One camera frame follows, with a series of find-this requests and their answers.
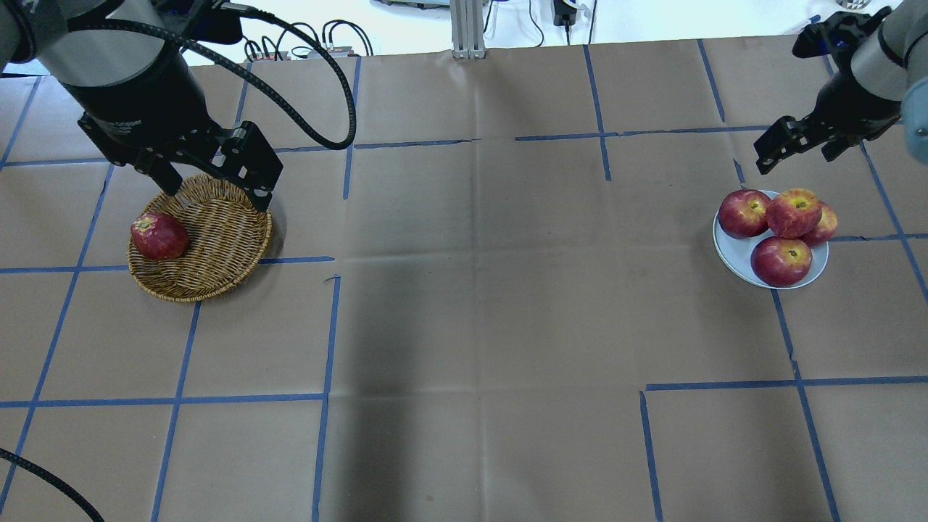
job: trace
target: light blue plate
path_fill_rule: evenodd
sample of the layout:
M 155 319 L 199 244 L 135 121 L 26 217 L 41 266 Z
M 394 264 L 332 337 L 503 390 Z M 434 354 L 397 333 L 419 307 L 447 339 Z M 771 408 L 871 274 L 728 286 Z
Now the light blue plate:
M 770 196 L 770 199 L 777 197 L 779 194 L 771 190 L 761 191 L 767 196 Z M 825 269 L 825 265 L 828 264 L 827 242 L 812 249 L 812 267 L 809 269 L 809 273 L 796 284 L 792 286 L 770 286 L 761 281 L 760 278 L 757 277 L 757 274 L 754 274 L 754 269 L 751 268 L 751 252 L 754 251 L 755 246 L 757 246 L 759 242 L 772 235 L 773 232 L 768 230 L 753 238 L 736 240 L 729 236 L 725 230 L 722 229 L 722 226 L 718 224 L 718 212 L 715 213 L 715 219 L 712 225 L 712 240 L 715 243 L 715 251 L 718 252 L 718 256 L 722 258 L 722 262 L 725 263 L 725 266 L 743 280 L 763 288 L 790 290 L 792 288 L 806 286 L 821 275 L 821 272 Z

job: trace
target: wicker basket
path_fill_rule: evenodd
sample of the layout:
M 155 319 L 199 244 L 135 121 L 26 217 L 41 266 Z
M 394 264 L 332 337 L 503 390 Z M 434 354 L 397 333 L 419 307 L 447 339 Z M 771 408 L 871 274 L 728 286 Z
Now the wicker basket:
M 264 255 L 271 239 L 271 213 L 260 213 L 245 192 L 207 175 L 184 180 L 176 195 L 159 194 L 143 213 L 162 212 L 184 224 L 187 250 L 157 261 L 129 240 L 129 273 L 143 290 L 176 303 L 216 297 L 241 283 Z

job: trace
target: red fruit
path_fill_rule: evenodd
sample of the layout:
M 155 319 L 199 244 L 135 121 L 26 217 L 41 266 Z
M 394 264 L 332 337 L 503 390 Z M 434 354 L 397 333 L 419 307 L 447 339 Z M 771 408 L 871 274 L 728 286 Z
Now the red fruit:
M 812 267 L 812 249 L 800 240 L 771 236 L 751 252 L 751 268 L 770 286 L 790 286 L 801 281 Z
M 735 190 L 718 207 L 718 224 L 735 239 L 759 236 L 767 231 L 768 205 L 770 197 L 760 190 Z
M 131 226 L 132 243 L 148 259 L 174 259 L 190 245 L 184 225 L 172 215 L 148 213 Z
M 789 189 L 770 201 L 767 224 L 774 234 L 795 239 L 815 228 L 821 219 L 821 202 L 809 189 Z
M 834 235 L 837 229 L 838 215 L 834 213 L 833 208 L 823 202 L 821 204 L 821 219 L 818 221 L 818 224 L 815 228 L 812 228 L 811 232 L 799 236 L 799 239 L 809 245 L 809 248 L 812 248 L 813 246 L 819 246 L 831 239 L 831 236 Z

